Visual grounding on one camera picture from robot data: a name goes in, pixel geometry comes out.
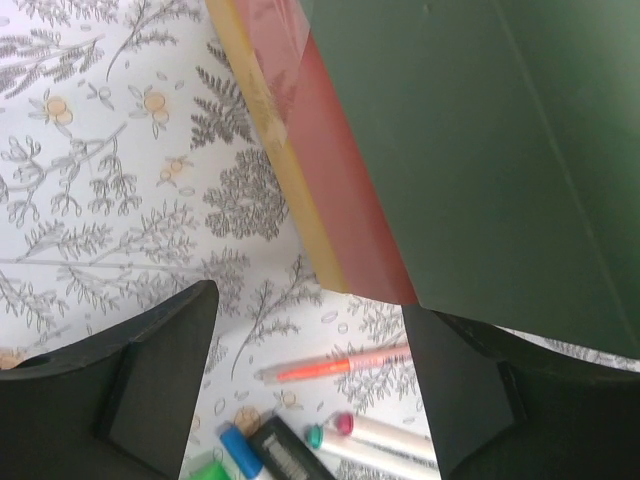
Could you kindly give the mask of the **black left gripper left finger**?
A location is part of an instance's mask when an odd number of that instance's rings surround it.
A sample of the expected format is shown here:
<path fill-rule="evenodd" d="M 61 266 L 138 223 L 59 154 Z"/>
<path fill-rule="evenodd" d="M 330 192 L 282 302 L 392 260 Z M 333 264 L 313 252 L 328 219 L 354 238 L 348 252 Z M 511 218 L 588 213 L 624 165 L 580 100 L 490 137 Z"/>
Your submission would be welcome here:
<path fill-rule="evenodd" d="M 199 281 L 2 371 L 2 478 L 178 478 L 218 301 Z"/>

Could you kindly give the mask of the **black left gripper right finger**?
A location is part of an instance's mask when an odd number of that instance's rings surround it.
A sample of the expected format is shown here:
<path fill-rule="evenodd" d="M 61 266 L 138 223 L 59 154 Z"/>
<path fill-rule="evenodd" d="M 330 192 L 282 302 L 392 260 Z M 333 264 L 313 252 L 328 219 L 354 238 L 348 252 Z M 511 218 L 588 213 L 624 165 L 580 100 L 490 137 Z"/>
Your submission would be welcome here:
<path fill-rule="evenodd" d="M 444 479 L 636 479 L 639 375 L 402 308 Z"/>

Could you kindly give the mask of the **orange pen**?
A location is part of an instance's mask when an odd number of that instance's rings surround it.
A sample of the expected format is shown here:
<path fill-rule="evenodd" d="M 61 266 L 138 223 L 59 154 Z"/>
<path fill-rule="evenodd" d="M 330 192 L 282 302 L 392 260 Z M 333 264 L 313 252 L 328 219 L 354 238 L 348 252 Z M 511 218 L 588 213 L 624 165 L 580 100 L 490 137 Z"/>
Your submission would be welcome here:
<path fill-rule="evenodd" d="M 297 363 L 275 365 L 259 370 L 255 377 L 265 384 L 282 384 L 341 375 L 371 368 L 381 368 L 410 361 L 411 359 L 410 347 L 408 344 L 404 344 L 332 359 L 316 358 Z"/>

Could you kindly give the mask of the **teal cap white marker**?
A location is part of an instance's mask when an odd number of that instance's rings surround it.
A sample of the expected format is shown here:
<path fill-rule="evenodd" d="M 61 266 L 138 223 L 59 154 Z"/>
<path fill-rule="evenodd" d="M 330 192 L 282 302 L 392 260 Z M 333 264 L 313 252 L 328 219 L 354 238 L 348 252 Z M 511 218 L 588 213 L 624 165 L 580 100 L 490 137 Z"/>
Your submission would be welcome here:
<path fill-rule="evenodd" d="M 341 436 L 334 430 L 326 430 L 320 425 L 313 425 L 307 430 L 306 440 L 314 450 L 403 479 L 439 478 L 439 473 L 434 468 Z"/>

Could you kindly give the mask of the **red drawer box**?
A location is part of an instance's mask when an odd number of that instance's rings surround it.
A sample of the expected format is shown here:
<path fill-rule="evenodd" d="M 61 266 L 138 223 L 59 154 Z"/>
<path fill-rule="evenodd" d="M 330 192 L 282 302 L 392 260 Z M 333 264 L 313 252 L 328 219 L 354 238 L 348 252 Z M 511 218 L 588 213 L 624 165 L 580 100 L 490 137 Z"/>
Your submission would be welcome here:
<path fill-rule="evenodd" d="M 236 4 L 328 239 L 323 285 L 393 304 L 417 297 L 310 28 L 311 2 Z"/>

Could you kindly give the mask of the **green drawer box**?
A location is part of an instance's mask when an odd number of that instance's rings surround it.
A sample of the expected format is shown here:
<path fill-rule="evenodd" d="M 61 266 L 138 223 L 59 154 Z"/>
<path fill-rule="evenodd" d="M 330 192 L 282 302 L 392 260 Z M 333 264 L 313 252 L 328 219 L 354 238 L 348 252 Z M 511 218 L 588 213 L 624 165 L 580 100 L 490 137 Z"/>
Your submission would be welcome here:
<path fill-rule="evenodd" d="M 420 304 L 639 355 L 639 5 L 306 1 Z"/>

